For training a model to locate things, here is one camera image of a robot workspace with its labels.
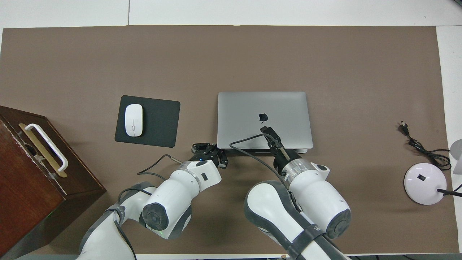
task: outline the brown table surface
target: brown table surface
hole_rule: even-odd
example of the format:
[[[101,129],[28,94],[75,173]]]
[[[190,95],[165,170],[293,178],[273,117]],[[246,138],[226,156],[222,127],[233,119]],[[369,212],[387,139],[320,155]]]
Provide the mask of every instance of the brown table surface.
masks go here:
[[[137,171],[216,142],[221,91],[307,93],[314,148],[302,156],[330,167],[328,181],[351,207],[350,228],[334,240],[344,253],[458,252],[453,199],[423,206],[407,197],[405,172],[427,159],[396,130],[404,120],[425,147],[447,148],[434,27],[168,25],[4,30],[0,105],[47,116],[108,190],[36,252],[76,253],[122,189],[159,184]],[[122,95],[180,101],[176,146],[115,142]],[[167,160],[153,171],[175,168]],[[243,215],[247,191],[273,173],[246,157],[220,172],[222,182],[193,200],[180,238],[126,222],[136,253],[284,254]]]

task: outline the wooden cabinet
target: wooden cabinet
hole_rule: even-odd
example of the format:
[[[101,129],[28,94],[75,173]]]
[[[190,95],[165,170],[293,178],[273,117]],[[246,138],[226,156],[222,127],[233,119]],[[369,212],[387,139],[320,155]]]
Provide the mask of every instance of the wooden cabinet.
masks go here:
[[[104,192],[46,117],[0,106],[2,260],[48,244]]]

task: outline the silver laptop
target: silver laptop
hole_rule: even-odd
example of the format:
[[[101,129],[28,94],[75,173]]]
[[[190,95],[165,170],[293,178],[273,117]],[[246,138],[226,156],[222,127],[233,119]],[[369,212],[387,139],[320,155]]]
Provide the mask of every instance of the silver laptop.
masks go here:
[[[220,92],[218,94],[218,148],[261,134],[272,127],[287,149],[305,153],[313,148],[305,92]],[[250,152],[269,152],[265,137],[234,145]]]

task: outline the white round lamp base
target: white round lamp base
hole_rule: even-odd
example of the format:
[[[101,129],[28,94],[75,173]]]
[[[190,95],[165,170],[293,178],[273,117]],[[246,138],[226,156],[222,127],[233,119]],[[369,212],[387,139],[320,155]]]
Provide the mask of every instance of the white round lamp base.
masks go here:
[[[407,170],[404,189],[409,197],[423,205],[432,205],[443,198],[437,189],[446,189],[446,178],[438,167],[430,163],[418,163]]]

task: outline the apple logo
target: apple logo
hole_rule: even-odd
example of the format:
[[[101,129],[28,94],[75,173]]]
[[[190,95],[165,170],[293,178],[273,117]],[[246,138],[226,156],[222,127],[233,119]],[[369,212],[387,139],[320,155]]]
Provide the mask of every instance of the apple logo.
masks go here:
[[[263,121],[267,121],[268,120],[268,116],[266,114],[260,114],[258,115],[260,117],[260,121],[261,123],[263,123]]]

